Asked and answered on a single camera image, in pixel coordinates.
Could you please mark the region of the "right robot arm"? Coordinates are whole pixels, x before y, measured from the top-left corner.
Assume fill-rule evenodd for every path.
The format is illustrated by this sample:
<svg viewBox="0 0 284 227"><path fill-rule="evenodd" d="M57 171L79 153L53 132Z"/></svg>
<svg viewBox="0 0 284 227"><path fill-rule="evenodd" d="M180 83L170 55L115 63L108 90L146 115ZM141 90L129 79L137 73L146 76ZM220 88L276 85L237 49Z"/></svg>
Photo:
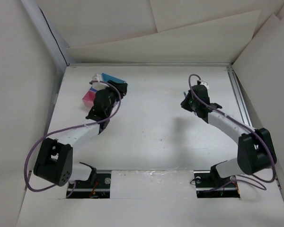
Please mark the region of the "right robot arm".
<svg viewBox="0 0 284 227"><path fill-rule="evenodd" d="M259 179L255 174L263 169L272 169L271 183L276 178L277 158L270 132L247 126L222 111L222 106L211 103L206 86L190 87L181 107L194 113L205 123L219 129L238 146L236 158L220 162L211 167L208 179L214 186L221 186L235 175L246 174Z"/></svg>

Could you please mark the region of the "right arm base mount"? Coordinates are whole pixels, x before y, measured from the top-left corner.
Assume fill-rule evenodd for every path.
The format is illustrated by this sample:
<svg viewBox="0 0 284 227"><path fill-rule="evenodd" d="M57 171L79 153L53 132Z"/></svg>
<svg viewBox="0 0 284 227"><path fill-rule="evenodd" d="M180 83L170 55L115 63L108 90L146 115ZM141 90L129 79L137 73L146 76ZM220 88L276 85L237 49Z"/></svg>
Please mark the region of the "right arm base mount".
<svg viewBox="0 0 284 227"><path fill-rule="evenodd" d="M229 178L214 180L209 172L194 172L190 184L195 186L199 199L209 198L240 198L238 186Z"/></svg>

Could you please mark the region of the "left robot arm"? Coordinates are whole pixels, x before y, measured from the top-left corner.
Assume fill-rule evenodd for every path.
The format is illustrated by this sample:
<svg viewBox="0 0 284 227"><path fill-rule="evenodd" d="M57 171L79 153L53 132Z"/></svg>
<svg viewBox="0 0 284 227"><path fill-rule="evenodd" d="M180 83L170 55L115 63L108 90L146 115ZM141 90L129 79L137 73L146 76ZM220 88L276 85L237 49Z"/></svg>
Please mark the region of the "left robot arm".
<svg viewBox="0 0 284 227"><path fill-rule="evenodd" d="M89 188L96 183L96 168L83 162L74 164L74 152L106 129L110 119L119 110L128 86L126 82L117 83L113 80L91 81L92 85L96 83L103 84L104 88L96 91L85 122L53 131L38 142L41 147L33 173L53 186L62 187L66 183L80 181Z"/></svg>

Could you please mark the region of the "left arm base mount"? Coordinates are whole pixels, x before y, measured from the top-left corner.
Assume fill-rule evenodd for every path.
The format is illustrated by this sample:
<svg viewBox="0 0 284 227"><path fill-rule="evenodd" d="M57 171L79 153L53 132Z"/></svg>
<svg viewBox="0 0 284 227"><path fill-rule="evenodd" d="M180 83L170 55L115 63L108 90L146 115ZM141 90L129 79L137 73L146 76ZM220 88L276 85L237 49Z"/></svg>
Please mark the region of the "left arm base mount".
<svg viewBox="0 0 284 227"><path fill-rule="evenodd" d="M93 185L84 181L77 181L76 187L68 199L109 199L112 171L97 171L97 178Z"/></svg>

